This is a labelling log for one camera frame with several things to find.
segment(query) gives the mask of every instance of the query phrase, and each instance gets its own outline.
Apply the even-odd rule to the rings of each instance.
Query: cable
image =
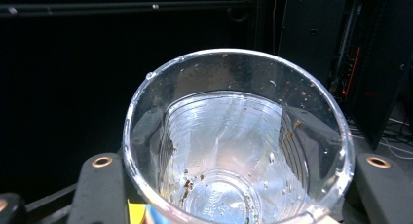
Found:
[[[403,124],[403,122],[400,121],[400,120],[396,120],[396,119],[392,119],[392,118],[389,118],[389,120],[390,120],[390,121],[393,121],[393,122],[396,122],[396,123],[399,123],[399,124]]]
[[[404,128],[404,126],[406,125],[406,121],[407,121],[407,113],[404,114],[403,123],[401,124],[400,129],[398,130],[398,133],[399,133],[400,135],[403,135],[403,128]]]
[[[352,135],[352,137],[360,138],[360,139],[365,139],[364,137],[362,137],[362,136],[357,136],[357,135]],[[408,150],[404,150],[404,149],[400,149],[400,148],[397,148],[397,147],[395,147],[395,146],[392,146],[392,145],[389,144],[389,141],[388,141],[386,138],[382,138],[382,139],[385,140],[387,143],[379,142],[379,144],[388,146],[388,147],[389,147],[389,150],[391,151],[391,153],[392,153],[393,155],[395,155],[395,156],[398,157],[398,158],[404,159],[404,160],[413,160],[413,157],[412,157],[412,158],[408,158],[408,157],[403,157],[403,156],[398,155],[397,153],[395,153],[395,152],[393,151],[392,148],[394,148],[394,149],[396,149],[396,150],[399,150],[399,151],[401,151],[401,152],[404,152],[404,153],[408,153],[408,154],[413,154],[413,152],[410,152],[410,151],[408,151]]]
[[[394,126],[394,125],[400,125],[400,128],[399,128],[398,131],[395,131],[394,128],[390,128],[391,126]],[[391,132],[393,132],[393,133],[398,133],[398,135],[402,135],[402,136],[404,136],[404,137],[413,136],[413,134],[411,134],[411,133],[406,133],[405,131],[403,131],[404,126],[409,126],[409,125],[403,124],[403,123],[387,123],[387,125],[386,125],[386,130],[387,130],[387,131],[391,131]]]
[[[409,145],[409,146],[412,146],[412,147],[413,147],[413,144],[410,144],[410,142],[412,142],[412,140],[405,140],[405,141],[403,141],[403,140],[401,140],[401,139],[395,138],[394,140],[389,140],[389,142],[390,142],[390,143],[406,144],[406,145]]]
[[[400,148],[396,148],[396,147],[390,145],[390,144],[389,144],[389,141],[388,141],[386,138],[382,138],[382,139],[385,140],[385,141],[387,142],[387,144],[381,143],[381,142],[380,142],[380,144],[387,145],[387,146],[389,147],[390,152],[392,152],[393,155],[395,155],[395,156],[398,157],[398,158],[404,159],[404,160],[413,160],[413,157],[407,158],[407,157],[403,157],[403,156],[398,155],[397,153],[395,153],[395,152],[392,150],[392,148],[398,149],[398,150],[400,150],[400,151],[408,152],[408,153],[411,153],[410,151],[403,150],[403,149],[400,149]]]

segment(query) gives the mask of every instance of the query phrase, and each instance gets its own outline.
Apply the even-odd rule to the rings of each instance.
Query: brass grommet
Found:
[[[389,168],[390,167],[390,163],[381,158],[368,157],[366,160],[367,160],[367,163],[371,164],[372,166],[376,168]]]
[[[7,207],[7,200],[0,199],[0,212],[2,212]]]
[[[112,158],[109,158],[109,157],[100,157],[100,158],[98,158],[98,159],[95,159],[95,160],[92,162],[92,166],[93,166],[94,168],[103,168],[103,167],[106,167],[107,165],[111,164],[112,161],[113,161]]]

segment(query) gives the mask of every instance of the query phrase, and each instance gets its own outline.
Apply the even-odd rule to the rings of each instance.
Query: red wire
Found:
[[[355,65],[353,66],[353,69],[352,69],[352,74],[350,75],[349,85],[347,86],[347,89],[346,89],[346,96],[347,96],[347,94],[349,93],[350,84],[352,83],[352,80],[353,80],[353,75],[355,74],[355,70],[356,70],[356,66],[357,66],[357,62],[358,62],[358,55],[359,55],[359,53],[360,53],[360,47],[358,47],[358,48],[357,48],[357,54],[356,54],[356,59],[355,59]]]

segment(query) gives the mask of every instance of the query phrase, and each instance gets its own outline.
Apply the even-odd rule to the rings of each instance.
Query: water droplet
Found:
[[[150,80],[156,76],[156,72],[149,72],[146,74],[146,80]]]
[[[270,153],[270,164],[272,165],[275,160],[276,160],[276,157],[274,156],[274,153],[271,152]]]
[[[18,10],[16,10],[16,8],[9,8],[8,10],[9,10],[9,13],[12,15],[15,15],[18,13]]]
[[[277,86],[277,85],[276,85],[276,82],[275,82],[275,81],[273,81],[273,80],[270,80],[270,83],[271,83],[271,84],[273,84],[273,86],[274,86],[274,87],[276,87],[276,86]]]

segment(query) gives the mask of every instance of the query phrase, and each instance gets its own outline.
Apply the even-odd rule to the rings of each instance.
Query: clear plastic cup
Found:
[[[174,223],[314,223],[354,169],[346,120],[324,86],[247,50],[195,52],[148,73],[123,145],[139,194]]]

